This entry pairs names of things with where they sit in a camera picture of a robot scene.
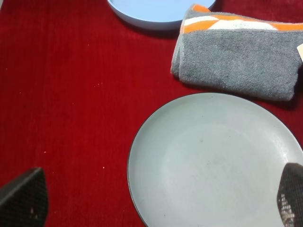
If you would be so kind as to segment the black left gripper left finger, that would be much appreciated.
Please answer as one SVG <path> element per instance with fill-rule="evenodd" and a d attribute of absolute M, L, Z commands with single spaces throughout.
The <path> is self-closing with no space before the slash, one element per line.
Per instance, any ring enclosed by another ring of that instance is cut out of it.
<path fill-rule="evenodd" d="M 31 168 L 0 188 L 2 227 L 43 227 L 48 214 L 48 192 L 42 168 Z"/>

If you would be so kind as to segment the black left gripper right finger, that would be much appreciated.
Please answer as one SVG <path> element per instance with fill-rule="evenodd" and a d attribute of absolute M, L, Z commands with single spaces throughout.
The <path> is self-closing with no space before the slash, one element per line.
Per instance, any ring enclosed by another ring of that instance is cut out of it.
<path fill-rule="evenodd" d="M 303 225 L 303 166 L 287 163 L 282 171 L 277 207 L 285 227 Z"/>

